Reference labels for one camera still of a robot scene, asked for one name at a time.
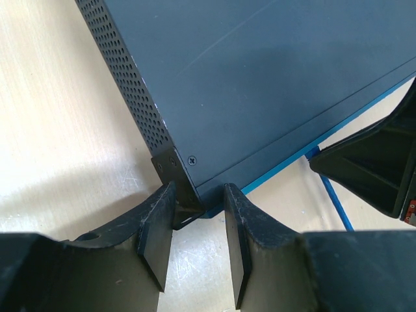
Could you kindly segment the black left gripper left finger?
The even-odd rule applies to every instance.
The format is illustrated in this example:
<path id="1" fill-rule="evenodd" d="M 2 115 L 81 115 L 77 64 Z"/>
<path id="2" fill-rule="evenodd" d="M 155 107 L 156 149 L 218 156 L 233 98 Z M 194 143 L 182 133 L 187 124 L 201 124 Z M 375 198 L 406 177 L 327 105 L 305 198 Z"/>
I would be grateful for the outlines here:
<path id="1" fill-rule="evenodd" d="M 75 240 L 1 235 L 2 311 L 156 311 L 164 291 L 176 186 Z"/>

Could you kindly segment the large blue rack network switch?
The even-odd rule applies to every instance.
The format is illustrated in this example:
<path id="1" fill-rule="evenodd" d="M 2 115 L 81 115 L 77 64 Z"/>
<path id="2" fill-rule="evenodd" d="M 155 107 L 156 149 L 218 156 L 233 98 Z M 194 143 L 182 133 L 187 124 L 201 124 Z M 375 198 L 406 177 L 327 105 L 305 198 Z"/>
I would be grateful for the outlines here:
<path id="1" fill-rule="evenodd" d="M 174 228 L 251 192 L 415 75 L 414 1 L 78 1 Z"/>

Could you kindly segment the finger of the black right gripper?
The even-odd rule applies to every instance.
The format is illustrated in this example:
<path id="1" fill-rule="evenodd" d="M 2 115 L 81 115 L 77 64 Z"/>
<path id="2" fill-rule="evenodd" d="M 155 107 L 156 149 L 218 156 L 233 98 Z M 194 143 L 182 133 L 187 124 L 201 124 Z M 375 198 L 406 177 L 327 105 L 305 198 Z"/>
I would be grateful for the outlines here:
<path id="1" fill-rule="evenodd" d="M 321 150 L 309 162 L 391 218 L 415 212 L 415 85 L 394 111 Z"/>

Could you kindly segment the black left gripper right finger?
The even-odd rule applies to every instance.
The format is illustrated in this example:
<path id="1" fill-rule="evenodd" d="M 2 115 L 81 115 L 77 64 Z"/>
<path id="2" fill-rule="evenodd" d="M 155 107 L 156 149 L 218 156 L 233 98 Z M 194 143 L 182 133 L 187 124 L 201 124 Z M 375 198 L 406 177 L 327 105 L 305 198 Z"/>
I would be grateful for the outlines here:
<path id="1" fill-rule="evenodd" d="M 298 233 L 224 187 L 240 311 L 414 311 L 415 232 Z"/>

